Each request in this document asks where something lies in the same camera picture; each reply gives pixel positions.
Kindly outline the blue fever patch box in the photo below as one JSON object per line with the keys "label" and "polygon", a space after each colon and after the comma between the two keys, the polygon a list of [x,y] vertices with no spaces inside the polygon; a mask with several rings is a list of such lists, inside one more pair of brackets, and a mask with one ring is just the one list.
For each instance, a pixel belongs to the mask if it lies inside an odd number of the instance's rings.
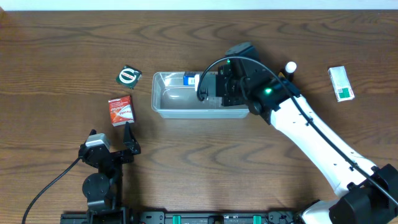
{"label": "blue fever patch box", "polygon": [[197,72],[185,72],[183,74],[183,84],[185,86],[195,86],[200,74]]}

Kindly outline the red orange medicine box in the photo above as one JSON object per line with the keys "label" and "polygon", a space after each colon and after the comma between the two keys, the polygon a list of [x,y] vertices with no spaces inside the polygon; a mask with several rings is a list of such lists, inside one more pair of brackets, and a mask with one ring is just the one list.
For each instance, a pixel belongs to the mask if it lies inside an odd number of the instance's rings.
{"label": "red orange medicine box", "polygon": [[135,122],[131,96],[109,100],[108,104],[111,124],[113,126],[124,125],[126,122]]}

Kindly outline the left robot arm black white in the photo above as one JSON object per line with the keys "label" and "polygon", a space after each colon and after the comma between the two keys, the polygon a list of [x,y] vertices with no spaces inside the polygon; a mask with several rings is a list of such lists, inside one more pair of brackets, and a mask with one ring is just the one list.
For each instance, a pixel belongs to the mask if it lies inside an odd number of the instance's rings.
{"label": "left robot arm black white", "polygon": [[98,170],[82,185],[88,205],[88,223],[131,222],[129,209],[122,206],[123,165],[132,163],[134,156],[141,153],[141,147],[128,122],[124,124],[123,144],[124,150],[111,152],[110,140],[93,129],[80,146],[78,157]]}

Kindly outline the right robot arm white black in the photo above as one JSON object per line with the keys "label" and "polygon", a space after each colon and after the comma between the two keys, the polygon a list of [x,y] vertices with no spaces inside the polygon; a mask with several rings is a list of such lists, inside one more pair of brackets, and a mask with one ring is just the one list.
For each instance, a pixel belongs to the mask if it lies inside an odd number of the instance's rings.
{"label": "right robot arm white black", "polygon": [[378,167],[344,142],[312,110],[292,83],[297,68],[288,62],[275,74],[245,56],[222,59],[216,86],[249,106],[251,113],[286,135],[315,164],[336,200],[318,200],[294,223],[389,223],[397,218],[397,169]]}

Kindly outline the white green medicine box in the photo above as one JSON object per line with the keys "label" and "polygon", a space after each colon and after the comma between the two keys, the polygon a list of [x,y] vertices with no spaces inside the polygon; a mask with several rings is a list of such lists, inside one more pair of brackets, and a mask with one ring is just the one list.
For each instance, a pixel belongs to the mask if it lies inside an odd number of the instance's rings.
{"label": "white green medicine box", "polygon": [[328,74],[337,102],[353,100],[355,98],[344,66],[330,67],[328,69]]}

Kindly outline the dark syrup bottle white cap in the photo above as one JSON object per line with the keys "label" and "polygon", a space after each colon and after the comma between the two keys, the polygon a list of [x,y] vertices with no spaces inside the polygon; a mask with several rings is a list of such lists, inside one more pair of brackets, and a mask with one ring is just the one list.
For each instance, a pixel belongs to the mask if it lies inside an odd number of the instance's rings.
{"label": "dark syrup bottle white cap", "polygon": [[278,74],[279,78],[284,78],[290,82],[294,79],[294,72],[297,69],[297,64],[295,62],[287,62],[287,64],[282,68]]}

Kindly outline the dark green round-logo box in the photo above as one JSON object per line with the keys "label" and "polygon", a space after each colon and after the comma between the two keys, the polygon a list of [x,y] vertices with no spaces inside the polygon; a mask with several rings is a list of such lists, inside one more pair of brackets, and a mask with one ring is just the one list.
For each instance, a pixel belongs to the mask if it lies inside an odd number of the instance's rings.
{"label": "dark green round-logo box", "polygon": [[116,82],[129,89],[134,89],[142,76],[142,72],[129,65],[123,66],[122,70],[116,77]]}

